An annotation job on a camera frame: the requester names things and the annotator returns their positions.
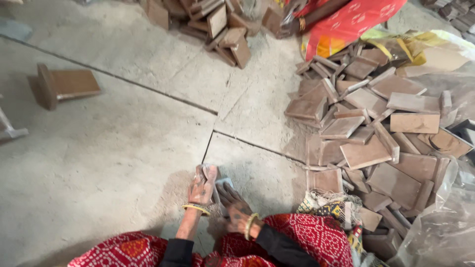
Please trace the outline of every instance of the concrete floor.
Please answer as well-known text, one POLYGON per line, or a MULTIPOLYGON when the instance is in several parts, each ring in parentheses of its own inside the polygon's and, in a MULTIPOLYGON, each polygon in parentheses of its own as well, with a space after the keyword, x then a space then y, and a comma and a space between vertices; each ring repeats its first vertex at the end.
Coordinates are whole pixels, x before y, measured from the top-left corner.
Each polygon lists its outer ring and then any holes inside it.
MULTIPOLYGON (((296 39, 250 38, 240 70, 150 25, 138 5, 41 0, 0 15, 34 29, 26 44, 0 38, 0 106, 30 131, 0 146, 2 266, 67 263, 125 231, 173 237, 203 161, 262 215, 294 211, 304 197, 299 161, 312 130, 283 114, 300 81, 296 39), (47 111, 27 79, 38 62, 91 68, 104 92, 47 111)), ((195 251, 212 250, 219 225, 200 222, 195 251)))

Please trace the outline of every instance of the bangle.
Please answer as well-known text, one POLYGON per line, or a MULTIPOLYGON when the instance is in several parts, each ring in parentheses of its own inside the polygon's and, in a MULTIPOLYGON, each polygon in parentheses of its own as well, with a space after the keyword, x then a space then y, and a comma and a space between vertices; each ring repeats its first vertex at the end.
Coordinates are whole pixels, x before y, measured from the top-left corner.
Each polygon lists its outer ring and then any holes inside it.
POLYGON ((301 16, 298 21, 300 22, 300 31, 303 31, 305 29, 305 18, 301 16))
POLYGON ((259 213, 254 212, 253 214, 251 214, 251 216, 247 220, 246 228, 244 230, 244 237, 246 238, 247 241, 249 241, 249 231, 251 230, 251 224, 252 224, 252 221, 254 221, 255 217, 259 218, 259 213))
POLYGON ((205 216, 211 215, 211 210, 195 203, 186 203, 186 204, 183 204, 181 207, 184 208, 185 210, 186 208, 193 208, 193 209, 200 210, 205 214, 205 216))

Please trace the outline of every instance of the tattooed hand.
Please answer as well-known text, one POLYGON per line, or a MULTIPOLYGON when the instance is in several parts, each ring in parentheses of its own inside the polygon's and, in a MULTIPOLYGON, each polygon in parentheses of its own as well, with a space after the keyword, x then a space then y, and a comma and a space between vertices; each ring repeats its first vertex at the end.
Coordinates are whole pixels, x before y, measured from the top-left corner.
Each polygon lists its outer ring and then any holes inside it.
MULTIPOLYGON (((224 186, 218 185, 217 189, 219 199, 229 213, 230 222, 227 225, 228 232, 244 234, 247 221, 252 214, 251 208, 243 200, 241 195, 229 185, 229 183, 224 183, 224 186)), ((263 221, 255 218, 251 225, 249 234, 252 237, 257 238, 263 225, 263 221)))
POLYGON ((195 179, 188 188, 188 202, 202 206, 211 204, 211 195, 217 175, 218 168, 214 165, 196 166, 195 179))

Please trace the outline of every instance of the woman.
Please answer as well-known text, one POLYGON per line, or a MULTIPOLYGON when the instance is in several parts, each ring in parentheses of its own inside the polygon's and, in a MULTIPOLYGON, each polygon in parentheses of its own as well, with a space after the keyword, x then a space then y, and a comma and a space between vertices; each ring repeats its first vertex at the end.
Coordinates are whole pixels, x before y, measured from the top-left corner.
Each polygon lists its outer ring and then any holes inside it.
POLYGON ((277 0, 285 1, 279 38, 302 33, 305 60, 329 57, 365 31, 387 21, 407 0, 277 0))
POLYGON ((229 213, 228 234, 221 251, 202 258, 193 253, 193 239, 203 213, 209 213, 216 166, 200 167, 188 189, 185 215, 175 239, 130 232, 106 240, 71 261, 70 267, 307 267, 352 266, 350 245, 331 216, 278 214, 260 220, 227 183, 218 186, 229 213))

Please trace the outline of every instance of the black sleeve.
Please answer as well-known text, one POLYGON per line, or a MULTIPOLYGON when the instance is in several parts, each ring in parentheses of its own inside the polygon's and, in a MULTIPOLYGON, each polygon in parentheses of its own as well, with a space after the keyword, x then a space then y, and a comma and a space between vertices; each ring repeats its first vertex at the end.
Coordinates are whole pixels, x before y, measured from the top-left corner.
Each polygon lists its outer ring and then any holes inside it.
POLYGON ((159 267, 191 267, 191 253, 195 242, 184 239, 168 240, 167 250, 159 267))
POLYGON ((285 234, 265 224, 256 239, 267 253, 288 267, 319 267, 320 264, 285 234))

